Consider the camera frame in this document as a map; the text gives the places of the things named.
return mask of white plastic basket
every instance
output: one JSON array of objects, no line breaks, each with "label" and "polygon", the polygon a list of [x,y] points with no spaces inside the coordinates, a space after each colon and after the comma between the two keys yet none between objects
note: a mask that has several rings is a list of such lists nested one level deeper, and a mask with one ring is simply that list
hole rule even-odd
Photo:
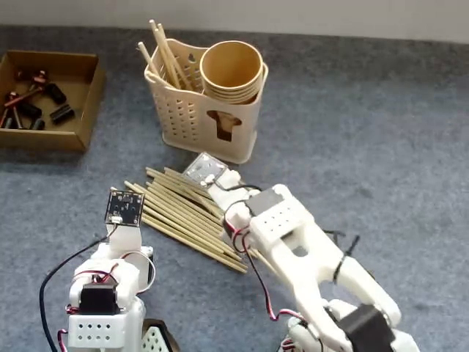
[{"label": "white plastic basket", "polygon": [[[245,105],[230,105],[202,94],[199,63],[207,48],[198,48],[174,39],[168,39],[168,44],[196,91],[176,89],[166,83],[166,67],[156,48],[152,60],[159,70],[160,78],[152,75],[148,66],[144,77],[155,99],[164,142],[198,153],[208,152],[236,164],[245,163],[251,157],[257,137],[257,118],[268,75],[267,65],[264,64],[263,82],[255,101]],[[217,122],[207,114],[209,111],[228,113],[240,120],[240,125],[232,129],[231,141],[218,138]]]}]

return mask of stack of paper cups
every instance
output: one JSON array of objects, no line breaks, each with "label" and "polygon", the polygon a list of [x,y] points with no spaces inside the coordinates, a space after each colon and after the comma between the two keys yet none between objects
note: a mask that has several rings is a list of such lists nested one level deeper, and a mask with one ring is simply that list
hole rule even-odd
[{"label": "stack of paper cups", "polygon": [[[200,61],[205,95],[230,104],[249,104],[256,99],[263,82],[260,52],[248,43],[235,40],[217,43],[205,51]],[[221,127],[230,131],[236,117],[218,112]]]}]

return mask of gray carpet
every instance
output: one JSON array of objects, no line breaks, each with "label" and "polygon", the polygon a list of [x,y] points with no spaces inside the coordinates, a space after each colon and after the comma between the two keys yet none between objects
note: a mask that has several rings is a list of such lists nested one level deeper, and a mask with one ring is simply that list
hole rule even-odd
[{"label": "gray carpet", "polygon": [[[287,184],[324,227],[361,234],[355,256],[400,305],[421,351],[469,345],[469,47],[298,35],[173,32],[194,45],[241,39],[270,66],[259,138],[239,170]],[[145,181],[144,167],[183,169],[193,153],[166,146],[135,44],[149,31],[0,27],[8,48],[97,53],[106,96],[85,155],[0,151],[0,350],[47,351],[37,294],[53,266],[101,236],[108,188]],[[158,282],[144,294],[183,351],[273,351],[256,277],[229,271],[150,228]],[[53,334],[74,268],[46,292]],[[275,308],[294,301],[267,272]],[[325,295],[347,297],[325,285]]]}]

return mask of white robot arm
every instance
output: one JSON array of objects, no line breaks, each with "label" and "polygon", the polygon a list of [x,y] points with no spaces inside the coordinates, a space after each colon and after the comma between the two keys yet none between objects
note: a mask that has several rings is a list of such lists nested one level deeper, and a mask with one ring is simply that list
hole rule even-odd
[{"label": "white robot arm", "polygon": [[[57,333],[61,352],[179,352],[162,320],[145,319],[144,303],[137,297],[156,276],[153,248],[141,245],[143,204],[143,194],[112,189],[106,211],[108,235],[69,256],[44,279],[40,312],[53,352],[58,350],[45,317],[45,286],[66,263],[97,244],[97,251],[73,275],[68,330]],[[68,334],[68,349],[63,334]]]},{"label": "white robot arm", "polygon": [[[303,341],[302,349],[418,352],[410,335],[393,331],[401,320],[396,302],[357,260],[336,246],[286,186],[253,190],[241,183],[236,171],[206,153],[185,170],[185,175],[207,188],[226,211],[225,220],[245,230],[245,239],[263,254],[291,290],[299,312],[308,322],[302,330],[312,341],[309,345]],[[302,255],[296,255],[296,249],[301,249]],[[319,283],[324,281],[343,285],[363,304],[334,310],[336,302],[327,304],[321,298]]]}]

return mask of brown cardboard tray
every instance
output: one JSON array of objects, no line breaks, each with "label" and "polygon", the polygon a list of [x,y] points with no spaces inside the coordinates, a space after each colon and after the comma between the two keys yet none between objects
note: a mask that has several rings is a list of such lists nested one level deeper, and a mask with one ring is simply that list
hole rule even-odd
[{"label": "brown cardboard tray", "polygon": [[[89,146],[97,110],[103,95],[106,76],[96,55],[38,51],[8,51],[0,63],[0,111],[6,95],[15,91],[27,92],[30,82],[16,81],[18,70],[37,72],[46,70],[51,82],[67,96],[67,103],[75,110],[75,118],[54,125],[50,113],[57,106],[45,95],[35,95],[28,101],[43,110],[44,131],[0,128],[0,147],[33,150],[74,150],[84,152]],[[22,117],[25,128],[31,120]]]}]

